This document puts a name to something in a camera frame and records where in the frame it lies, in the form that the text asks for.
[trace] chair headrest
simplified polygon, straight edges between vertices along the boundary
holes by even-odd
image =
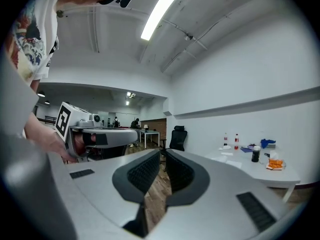
[[[174,127],[174,130],[175,130],[175,131],[182,132],[182,131],[185,130],[185,127],[184,127],[184,126],[178,126],[178,125],[177,125],[177,126]]]

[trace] white t-shirt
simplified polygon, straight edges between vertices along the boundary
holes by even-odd
[[[13,23],[5,50],[28,85],[48,77],[51,58],[59,47],[58,0],[30,0]]]

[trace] ceiling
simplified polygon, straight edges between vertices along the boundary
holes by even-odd
[[[80,107],[95,103],[126,107],[126,101],[129,101],[129,108],[139,108],[154,99],[153,96],[143,93],[136,93],[135,98],[129,98],[126,90],[60,83],[40,83],[38,91],[45,93],[45,97],[39,99],[40,104],[50,101],[50,104],[55,106],[60,106],[62,102],[70,102]]]
[[[115,2],[67,4],[61,8],[63,17],[58,18],[59,45],[97,53],[116,51],[172,75],[217,40],[273,6],[270,0],[175,0],[151,40],[146,41],[141,34],[157,2],[132,0],[125,9]],[[195,39],[185,40],[185,33]]]

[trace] rectangular ceiling light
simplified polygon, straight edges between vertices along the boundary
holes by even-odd
[[[143,33],[141,35],[142,39],[147,41],[150,40],[152,34],[154,33],[156,27],[158,26],[159,22],[161,21],[162,17],[170,7],[170,5],[175,0],[159,0],[156,6],[154,7],[145,27]]]

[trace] white table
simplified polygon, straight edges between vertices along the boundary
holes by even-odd
[[[239,162],[241,163],[241,170],[249,174],[252,178],[264,183],[267,187],[271,188],[284,188],[287,189],[283,197],[283,201],[287,202],[290,195],[292,194],[296,184],[300,183],[300,178],[296,171],[286,163],[286,167],[283,170],[269,170],[266,169],[266,166],[269,162],[269,158],[265,153],[270,154],[270,151],[274,149],[261,149],[259,162],[252,162],[252,152],[245,153],[240,149],[235,150],[225,149],[225,150],[213,150],[205,157],[208,159],[215,159],[220,157],[221,153],[233,153],[233,155],[226,155],[227,161]],[[279,149],[275,150],[280,154],[280,159],[282,159],[282,152]]]
[[[158,134],[158,147],[160,147],[160,132],[158,131],[154,131],[154,130],[144,130],[144,129],[141,129],[139,130],[140,132],[140,143],[141,143],[141,133],[144,134],[144,148],[146,149],[147,148],[147,136],[148,135],[151,135],[151,142],[152,142],[152,135],[154,134]]]

